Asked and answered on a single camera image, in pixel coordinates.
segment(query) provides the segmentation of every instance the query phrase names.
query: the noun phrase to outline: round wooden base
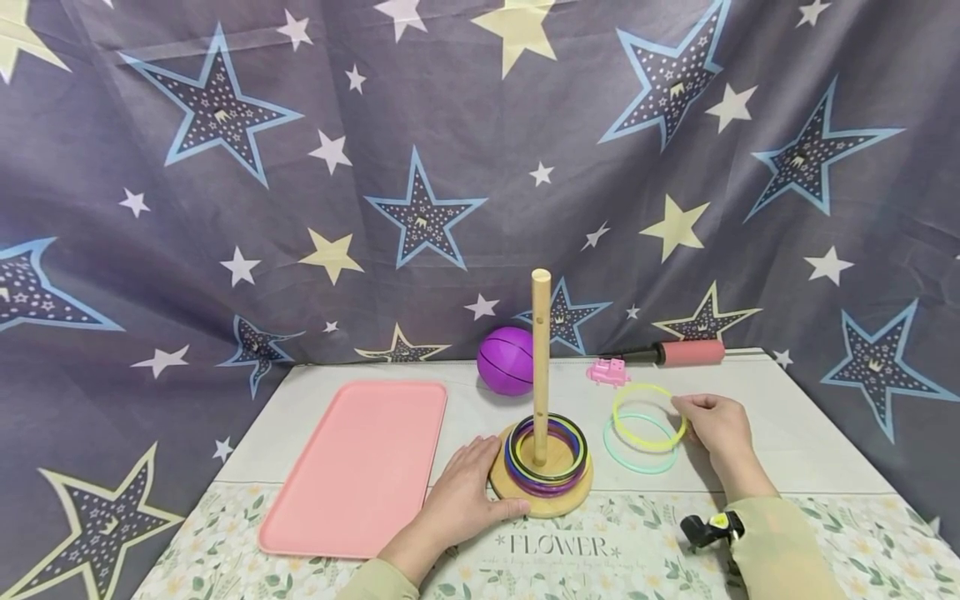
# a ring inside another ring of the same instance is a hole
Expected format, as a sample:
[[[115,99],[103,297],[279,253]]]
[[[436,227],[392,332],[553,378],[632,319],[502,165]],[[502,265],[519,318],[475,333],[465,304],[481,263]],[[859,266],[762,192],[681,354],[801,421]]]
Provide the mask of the round wooden base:
[[[587,468],[584,470],[584,476],[577,482],[569,492],[555,498],[541,498],[531,495],[520,488],[507,472],[507,466],[504,464],[503,444],[507,436],[514,430],[511,425],[500,434],[500,453],[496,455],[493,461],[493,467],[490,469],[490,483],[493,491],[501,498],[523,498],[530,502],[530,516],[533,518],[553,518],[570,513],[575,508],[583,504],[593,486],[593,461],[587,456]],[[559,473],[570,467],[573,462],[573,454],[570,448],[566,447],[562,441],[547,436],[546,438],[546,464],[542,468],[534,466],[534,438],[528,437],[520,446],[520,460],[528,468],[535,468],[536,471],[544,475]]]

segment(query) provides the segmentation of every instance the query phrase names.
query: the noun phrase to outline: purple basketball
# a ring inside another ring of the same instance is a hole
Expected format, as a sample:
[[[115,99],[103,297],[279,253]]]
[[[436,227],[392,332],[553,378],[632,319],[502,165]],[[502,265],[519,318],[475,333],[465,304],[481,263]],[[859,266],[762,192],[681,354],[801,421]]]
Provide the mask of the purple basketball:
[[[523,396],[534,389],[534,336],[519,327],[500,327],[477,351],[477,370],[491,390]]]

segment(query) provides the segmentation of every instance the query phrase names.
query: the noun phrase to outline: light green sleeve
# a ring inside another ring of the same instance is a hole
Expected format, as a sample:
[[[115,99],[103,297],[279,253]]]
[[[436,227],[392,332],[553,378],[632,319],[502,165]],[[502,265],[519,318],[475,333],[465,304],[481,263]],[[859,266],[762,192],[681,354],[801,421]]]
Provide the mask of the light green sleeve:
[[[357,569],[336,600],[418,600],[420,592],[396,567],[373,559]]]
[[[846,600],[806,517],[782,498],[747,498],[727,507],[746,534],[731,548],[750,600]]]

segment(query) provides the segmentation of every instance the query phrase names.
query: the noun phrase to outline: star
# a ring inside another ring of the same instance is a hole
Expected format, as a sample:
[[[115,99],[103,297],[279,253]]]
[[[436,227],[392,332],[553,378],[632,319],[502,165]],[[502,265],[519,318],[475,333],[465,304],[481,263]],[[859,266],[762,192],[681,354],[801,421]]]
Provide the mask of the star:
[[[270,371],[274,363],[292,363],[294,359],[277,345],[279,342],[301,336],[305,331],[293,335],[267,333],[253,326],[240,315],[233,316],[233,337],[237,341],[237,351],[229,360],[217,367],[242,367],[255,365],[250,373],[250,397],[256,398],[256,389],[260,379]]]
[[[133,363],[131,367],[150,367],[154,371],[154,379],[157,379],[167,367],[178,367],[188,364],[183,360],[183,355],[186,354],[189,348],[190,346],[187,345],[176,352],[164,352],[160,348],[154,348],[153,358]]]
[[[730,313],[721,313],[717,307],[717,282],[710,284],[710,289],[704,299],[700,301],[697,312],[686,319],[660,321],[653,326],[659,327],[667,333],[683,340],[720,340],[723,342],[723,332],[740,323],[747,317],[763,310],[762,308],[747,308]]]
[[[3,597],[28,598],[80,575],[84,598],[110,600],[127,551],[183,521],[147,504],[154,484],[155,454],[156,444],[140,457],[115,490],[40,469],[57,493],[70,533]]]
[[[394,20],[394,34],[397,43],[400,42],[403,32],[407,31],[408,27],[419,29],[422,32],[426,31],[426,25],[423,24],[420,15],[417,13],[419,3],[420,0],[387,0],[374,6],[375,9]]]
[[[784,350],[783,352],[777,352],[774,350],[774,356],[777,358],[775,362],[783,367],[783,370],[786,371],[786,368],[793,364],[793,360],[790,358],[790,348]]]
[[[714,0],[676,47],[617,30],[620,43],[640,79],[640,93],[610,126],[599,143],[640,130],[660,129],[660,151],[673,138],[693,104],[723,70],[713,53],[727,20],[730,0]]]
[[[330,175],[333,175],[333,170],[337,168],[338,164],[346,164],[348,167],[353,166],[353,163],[344,154],[344,142],[347,141],[345,135],[337,139],[330,139],[320,130],[317,130],[317,133],[320,134],[320,148],[311,152],[310,155],[325,160]]]
[[[357,71],[357,64],[356,64],[356,62],[353,64],[353,70],[352,70],[352,71],[344,71],[344,72],[347,73],[347,77],[350,78],[350,89],[355,89],[355,90],[357,90],[358,92],[360,92],[360,95],[362,96],[362,95],[363,95],[363,82],[365,82],[365,81],[367,80],[367,78],[364,77],[363,75],[360,75],[360,72]]]
[[[303,115],[240,91],[227,39],[219,23],[198,79],[119,54],[183,110],[183,121],[164,166],[221,146],[264,187],[269,187],[254,134],[296,121]]]
[[[797,23],[797,27],[800,27],[804,23],[809,23],[811,28],[816,27],[820,13],[825,11],[829,6],[830,2],[824,4],[822,0],[813,0],[812,4],[799,7],[798,10],[803,16],[800,18],[800,22]]]
[[[587,248],[596,248],[597,242],[600,241],[600,236],[606,233],[607,231],[610,231],[610,228],[607,227],[607,222],[604,221],[603,225],[600,226],[600,229],[596,230],[594,233],[587,234],[587,242],[580,249],[580,252],[583,252]]]
[[[327,242],[323,236],[313,229],[307,228],[307,231],[310,232],[310,239],[313,240],[313,247],[316,251],[302,258],[300,260],[301,264],[326,268],[326,274],[330,277],[330,283],[333,285],[337,284],[337,279],[340,278],[340,272],[344,269],[348,271],[359,271],[360,273],[364,272],[363,267],[358,265],[348,254],[350,241],[353,239],[352,233],[343,236],[339,240]]]
[[[46,60],[64,71],[70,67],[63,64],[57,55],[50,52],[34,30],[27,27],[30,0],[3,0],[0,2],[0,78],[5,84],[13,79],[20,51]]]
[[[437,200],[416,146],[410,158],[406,198],[364,198],[400,228],[400,242],[396,249],[398,269],[423,249],[429,248],[464,271],[467,270],[450,230],[487,199]]]
[[[247,260],[244,258],[239,246],[233,247],[233,258],[231,260],[221,260],[220,264],[230,270],[230,287],[236,287],[237,283],[241,280],[249,281],[253,284],[256,283],[253,281],[253,273],[251,273],[251,270],[260,264],[260,261]]]
[[[123,327],[50,282],[40,258],[56,239],[37,239],[0,250],[0,331],[21,323],[123,331]],[[69,273],[63,275],[71,278]],[[27,297],[28,305],[11,305],[7,300],[14,298],[15,302],[20,295]]]
[[[873,335],[860,327],[847,311],[841,311],[847,356],[821,380],[828,385],[859,389],[891,443],[894,442],[893,393],[960,402],[956,394],[930,381],[903,361],[903,350],[910,336],[917,303],[913,300]]]
[[[845,156],[873,146],[878,141],[902,132],[902,129],[846,130],[830,129],[833,94],[837,80],[827,89],[816,109],[797,137],[779,150],[754,153],[773,176],[744,222],[788,190],[794,190],[821,212],[830,214],[828,167]]]
[[[677,246],[683,245],[688,248],[702,248],[704,246],[693,232],[693,226],[696,225],[697,219],[704,214],[708,206],[710,206],[710,203],[700,204],[684,212],[667,194],[666,203],[663,207],[663,220],[640,232],[640,235],[652,235],[663,240],[660,263],[666,262],[667,257],[676,250]]]
[[[484,315],[495,317],[496,315],[493,313],[493,308],[498,302],[500,302],[500,300],[486,300],[483,294],[477,294],[477,302],[475,304],[468,304],[464,306],[464,308],[473,311],[473,320],[476,321]]]
[[[553,3],[554,0],[504,0],[502,9],[471,19],[473,24],[503,38],[501,79],[506,79],[524,50],[551,60],[557,59],[543,30],[543,19]]]
[[[540,166],[537,167],[537,170],[536,170],[536,171],[531,171],[531,172],[530,172],[530,175],[532,175],[533,178],[534,178],[535,180],[537,180],[537,183],[534,185],[534,187],[540,187],[540,184],[541,184],[541,183],[544,183],[544,182],[549,183],[549,182],[550,182],[550,173],[551,173],[552,171],[553,171],[553,167],[544,167],[544,166],[543,166],[543,163],[541,162],[541,163],[540,163]]]
[[[597,302],[595,304],[571,304],[570,295],[566,291],[566,279],[560,278],[560,283],[553,290],[550,297],[550,343],[560,342],[580,355],[586,355],[584,340],[580,335],[580,325],[589,321],[612,302]],[[514,317],[528,324],[533,324],[533,312],[522,312]]]
[[[283,27],[277,27],[276,30],[290,38],[290,43],[294,46],[294,52],[297,52],[297,49],[300,48],[302,41],[312,46],[313,40],[306,34],[306,25],[310,22],[310,19],[305,17],[298,21],[290,14],[290,11],[286,9],[283,11],[287,16],[287,24]]]
[[[354,348],[353,351],[366,358],[385,358],[388,363],[413,363],[425,361],[427,358],[443,352],[450,345],[445,346],[414,346],[400,331],[400,324],[394,325],[394,340],[390,344],[389,350],[361,350]]]
[[[227,438],[222,442],[219,440],[214,440],[213,442],[217,445],[217,451],[213,453],[213,458],[219,458],[221,461],[223,461],[223,464],[225,464],[230,452],[233,451],[233,448],[230,447],[230,437],[227,436]]]
[[[840,285],[840,272],[853,266],[853,263],[837,258],[837,250],[834,246],[830,246],[823,258],[805,256],[804,260],[813,265],[813,273],[810,274],[811,280],[817,277],[829,277],[830,281],[837,285]]]
[[[144,210],[150,212],[150,207],[143,203],[143,194],[133,194],[126,187],[123,188],[123,193],[127,196],[127,199],[121,200],[120,205],[132,210],[134,219],[139,219],[140,213]]]
[[[707,114],[720,117],[717,133],[726,129],[733,119],[743,121],[753,119],[753,117],[750,116],[750,111],[747,110],[747,102],[750,100],[750,97],[754,95],[755,91],[756,85],[738,94],[733,91],[730,84],[727,84],[727,87],[723,90],[723,100],[720,101],[720,104],[707,109]]]

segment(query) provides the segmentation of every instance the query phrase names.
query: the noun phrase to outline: pink plastic tray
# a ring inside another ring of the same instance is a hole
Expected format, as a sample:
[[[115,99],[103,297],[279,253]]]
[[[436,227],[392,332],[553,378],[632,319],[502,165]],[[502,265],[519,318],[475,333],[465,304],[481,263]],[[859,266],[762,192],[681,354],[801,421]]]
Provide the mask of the pink plastic tray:
[[[260,549],[376,556],[423,505],[445,407],[431,381],[340,388],[260,526]]]

